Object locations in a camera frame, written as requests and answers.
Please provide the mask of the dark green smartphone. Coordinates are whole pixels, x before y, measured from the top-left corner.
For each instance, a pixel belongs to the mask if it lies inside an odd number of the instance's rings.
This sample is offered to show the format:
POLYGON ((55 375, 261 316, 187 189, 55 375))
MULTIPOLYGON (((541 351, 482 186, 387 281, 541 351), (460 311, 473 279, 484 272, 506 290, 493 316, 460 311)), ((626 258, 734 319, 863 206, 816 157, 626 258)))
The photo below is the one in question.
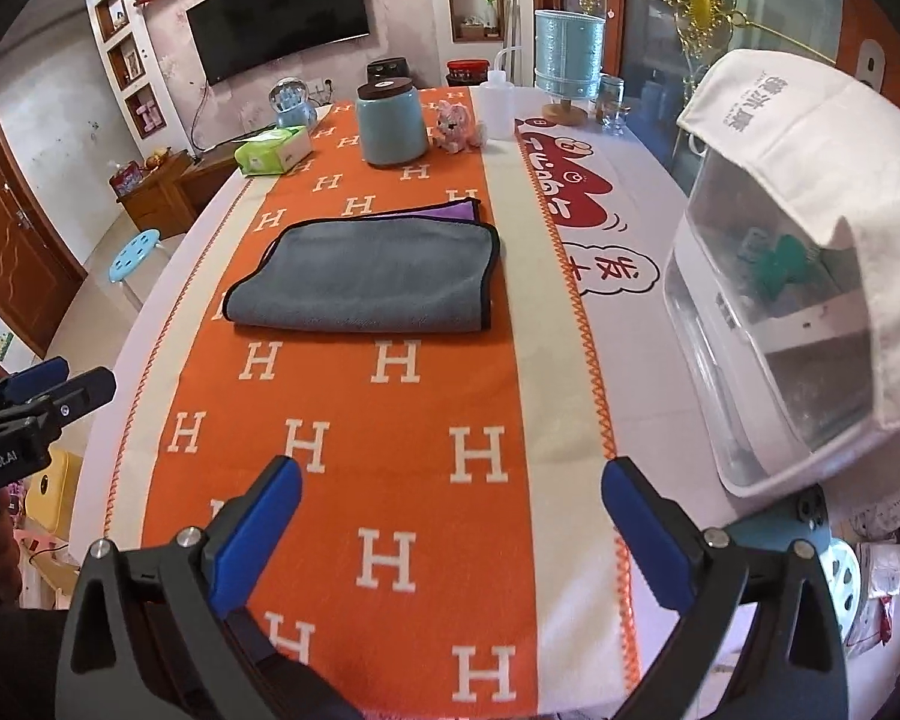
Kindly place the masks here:
POLYGON ((736 544, 756 550, 786 551, 802 539, 824 553, 832 538, 824 489, 813 484, 777 500, 728 525, 727 533, 736 544))

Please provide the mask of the brown wooden door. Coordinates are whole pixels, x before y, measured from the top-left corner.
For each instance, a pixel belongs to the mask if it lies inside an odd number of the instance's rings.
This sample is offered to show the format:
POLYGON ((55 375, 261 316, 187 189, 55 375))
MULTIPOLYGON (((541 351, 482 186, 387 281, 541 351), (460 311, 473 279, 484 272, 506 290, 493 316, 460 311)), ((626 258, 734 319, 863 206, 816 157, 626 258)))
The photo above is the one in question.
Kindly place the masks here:
POLYGON ((86 278, 30 190, 0 122, 0 317, 43 356, 86 278))

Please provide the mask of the purple grey microfibre towel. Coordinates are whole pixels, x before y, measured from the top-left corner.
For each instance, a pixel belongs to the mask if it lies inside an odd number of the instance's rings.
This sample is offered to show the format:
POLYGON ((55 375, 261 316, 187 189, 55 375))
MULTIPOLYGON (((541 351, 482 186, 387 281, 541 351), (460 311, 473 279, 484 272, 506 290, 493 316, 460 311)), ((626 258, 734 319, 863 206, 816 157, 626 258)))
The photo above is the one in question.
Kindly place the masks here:
POLYGON ((289 332, 484 332, 499 255, 494 226, 432 208, 302 221, 227 289, 222 316, 289 332))

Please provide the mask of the white cloth cover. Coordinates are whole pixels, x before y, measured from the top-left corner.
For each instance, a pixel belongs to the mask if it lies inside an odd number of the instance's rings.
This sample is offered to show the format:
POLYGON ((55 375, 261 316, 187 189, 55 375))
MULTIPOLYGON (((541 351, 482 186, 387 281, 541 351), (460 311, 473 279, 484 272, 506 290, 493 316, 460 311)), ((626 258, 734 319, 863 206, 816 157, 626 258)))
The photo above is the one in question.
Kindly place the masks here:
POLYGON ((843 71, 772 50, 718 59, 678 117, 820 249, 854 250, 873 413, 900 429, 900 109, 843 71))

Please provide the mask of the red round container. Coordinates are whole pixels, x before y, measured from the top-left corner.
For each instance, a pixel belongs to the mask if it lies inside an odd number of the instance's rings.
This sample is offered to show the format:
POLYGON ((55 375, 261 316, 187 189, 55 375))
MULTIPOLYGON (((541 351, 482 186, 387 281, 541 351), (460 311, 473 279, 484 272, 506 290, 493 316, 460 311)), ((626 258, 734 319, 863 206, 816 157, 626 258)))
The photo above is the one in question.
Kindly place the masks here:
POLYGON ((448 86, 479 86, 486 82, 491 62, 486 59, 453 59, 447 62, 448 86))

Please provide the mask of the white wall shelf unit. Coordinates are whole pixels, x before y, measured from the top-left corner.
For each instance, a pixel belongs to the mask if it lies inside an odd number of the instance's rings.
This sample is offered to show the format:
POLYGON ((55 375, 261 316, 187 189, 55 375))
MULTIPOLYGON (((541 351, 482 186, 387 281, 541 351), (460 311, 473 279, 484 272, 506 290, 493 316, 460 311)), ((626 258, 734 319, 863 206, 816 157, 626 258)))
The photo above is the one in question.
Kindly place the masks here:
POLYGON ((134 2, 86 0, 103 71, 142 156, 164 146, 188 151, 185 127, 176 114, 142 10, 134 2))

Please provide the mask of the light blue stool right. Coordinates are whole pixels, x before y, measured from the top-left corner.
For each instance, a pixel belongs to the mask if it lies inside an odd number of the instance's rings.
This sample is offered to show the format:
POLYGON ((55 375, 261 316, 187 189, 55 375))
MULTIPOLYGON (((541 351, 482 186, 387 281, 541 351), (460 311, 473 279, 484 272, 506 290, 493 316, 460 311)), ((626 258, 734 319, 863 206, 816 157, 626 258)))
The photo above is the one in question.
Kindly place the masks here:
POLYGON ((832 538, 827 550, 821 553, 820 561, 831 593, 841 639, 845 640, 854 626, 860 606, 862 574, 859 558, 847 541, 832 538))

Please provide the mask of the pink plush toy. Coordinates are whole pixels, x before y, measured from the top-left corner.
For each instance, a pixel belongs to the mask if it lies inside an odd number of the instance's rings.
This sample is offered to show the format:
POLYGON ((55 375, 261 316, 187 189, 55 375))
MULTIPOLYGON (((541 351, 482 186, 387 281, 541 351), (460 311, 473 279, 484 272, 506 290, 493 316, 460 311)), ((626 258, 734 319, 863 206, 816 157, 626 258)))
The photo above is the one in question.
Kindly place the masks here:
POLYGON ((464 104, 442 99, 437 103, 436 133, 432 142, 450 154, 481 149, 486 143, 486 127, 473 119, 464 104))

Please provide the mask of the black wall television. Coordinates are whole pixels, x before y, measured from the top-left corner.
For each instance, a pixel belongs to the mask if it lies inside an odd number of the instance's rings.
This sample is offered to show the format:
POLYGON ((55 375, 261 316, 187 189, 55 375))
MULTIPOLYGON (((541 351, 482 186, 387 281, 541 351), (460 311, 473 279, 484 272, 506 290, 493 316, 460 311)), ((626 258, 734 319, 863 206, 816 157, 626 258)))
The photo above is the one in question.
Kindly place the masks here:
POLYGON ((364 0, 203 0, 187 18, 210 85, 370 32, 364 0))

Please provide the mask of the light blue round stool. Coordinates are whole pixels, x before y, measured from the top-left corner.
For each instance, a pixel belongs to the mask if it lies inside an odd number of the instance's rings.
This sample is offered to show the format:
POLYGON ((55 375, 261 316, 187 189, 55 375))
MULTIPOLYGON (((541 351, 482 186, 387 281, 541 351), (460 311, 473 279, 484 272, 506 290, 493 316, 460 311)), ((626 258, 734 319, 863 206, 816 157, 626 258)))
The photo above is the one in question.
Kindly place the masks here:
POLYGON ((109 268, 109 282, 116 284, 121 293, 125 294, 126 301, 139 312, 142 307, 141 298, 130 285, 130 276, 154 253, 167 255, 162 236, 157 229, 146 229, 131 238, 112 260, 109 268))

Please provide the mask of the white printed tablecloth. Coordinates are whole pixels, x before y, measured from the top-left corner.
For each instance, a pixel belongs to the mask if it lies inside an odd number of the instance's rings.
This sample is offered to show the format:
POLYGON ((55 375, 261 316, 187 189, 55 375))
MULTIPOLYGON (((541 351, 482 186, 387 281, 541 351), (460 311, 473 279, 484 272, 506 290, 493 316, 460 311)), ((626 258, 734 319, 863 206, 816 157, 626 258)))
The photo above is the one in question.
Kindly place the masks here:
MULTIPOLYGON (((578 132, 566 158, 569 177, 548 181, 544 172, 559 161, 556 137, 514 145, 523 154, 541 210, 556 230, 556 247, 571 274, 569 289, 582 302, 592 337, 615 455, 639 463, 655 486, 681 500, 701 525, 722 525, 743 507, 727 497, 713 468, 691 372, 679 349, 663 302, 663 273, 674 230, 685 210, 685 194, 631 137, 578 132)), ((224 197, 247 179, 229 179, 199 216, 165 266, 142 307, 116 363, 118 394, 94 422, 74 506, 71 550, 84 554, 103 530, 115 463, 115 439, 128 416, 128 383, 137 379, 180 291, 173 273, 178 252, 193 232, 208 232, 224 215, 224 197)), ((639 676, 655 656, 670 618, 653 603, 629 561, 639 676)))

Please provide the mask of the clear drinking glass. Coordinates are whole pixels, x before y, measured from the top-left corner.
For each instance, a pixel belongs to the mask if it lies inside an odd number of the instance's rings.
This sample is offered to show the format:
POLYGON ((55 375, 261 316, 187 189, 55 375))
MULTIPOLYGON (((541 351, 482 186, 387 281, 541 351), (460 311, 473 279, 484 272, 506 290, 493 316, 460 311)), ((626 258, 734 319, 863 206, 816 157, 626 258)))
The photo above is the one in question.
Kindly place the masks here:
POLYGON ((595 101, 596 120, 602 127, 619 128, 624 122, 626 85, 622 78, 603 73, 595 101))

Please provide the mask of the green tissue pack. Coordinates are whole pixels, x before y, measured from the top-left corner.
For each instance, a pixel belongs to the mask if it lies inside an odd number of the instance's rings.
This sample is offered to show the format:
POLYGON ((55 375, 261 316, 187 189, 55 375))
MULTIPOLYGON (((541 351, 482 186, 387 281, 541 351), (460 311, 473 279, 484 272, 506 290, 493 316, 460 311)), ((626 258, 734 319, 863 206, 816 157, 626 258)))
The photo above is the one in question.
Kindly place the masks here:
POLYGON ((274 127, 247 138, 233 153, 244 176, 282 176, 312 153, 305 125, 274 127))

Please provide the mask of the wooden TV cabinet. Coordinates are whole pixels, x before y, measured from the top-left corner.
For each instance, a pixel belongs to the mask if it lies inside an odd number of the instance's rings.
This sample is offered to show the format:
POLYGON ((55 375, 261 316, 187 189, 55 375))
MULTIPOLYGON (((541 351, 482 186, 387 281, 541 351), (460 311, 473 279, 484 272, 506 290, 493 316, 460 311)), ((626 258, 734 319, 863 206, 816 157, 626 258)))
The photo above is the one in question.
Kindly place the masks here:
POLYGON ((235 151, 241 144, 230 140, 199 158, 174 151, 118 203, 139 231, 157 229, 164 239, 185 234, 237 171, 235 151))

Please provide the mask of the white squeeze bottle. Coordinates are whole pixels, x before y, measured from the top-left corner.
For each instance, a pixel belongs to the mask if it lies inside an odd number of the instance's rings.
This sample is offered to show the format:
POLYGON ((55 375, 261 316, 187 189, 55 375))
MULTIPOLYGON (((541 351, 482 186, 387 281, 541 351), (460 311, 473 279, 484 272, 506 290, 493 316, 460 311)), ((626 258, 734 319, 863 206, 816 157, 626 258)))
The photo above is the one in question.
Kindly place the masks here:
POLYGON ((523 88, 512 80, 512 72, 505 70, 505 60, 514 60, 520 46, 500 49, 493 65, 487 70, 486 82, 481 85, 482 120, 489 140, 508 142, 515 137, 515 119, 523 88))

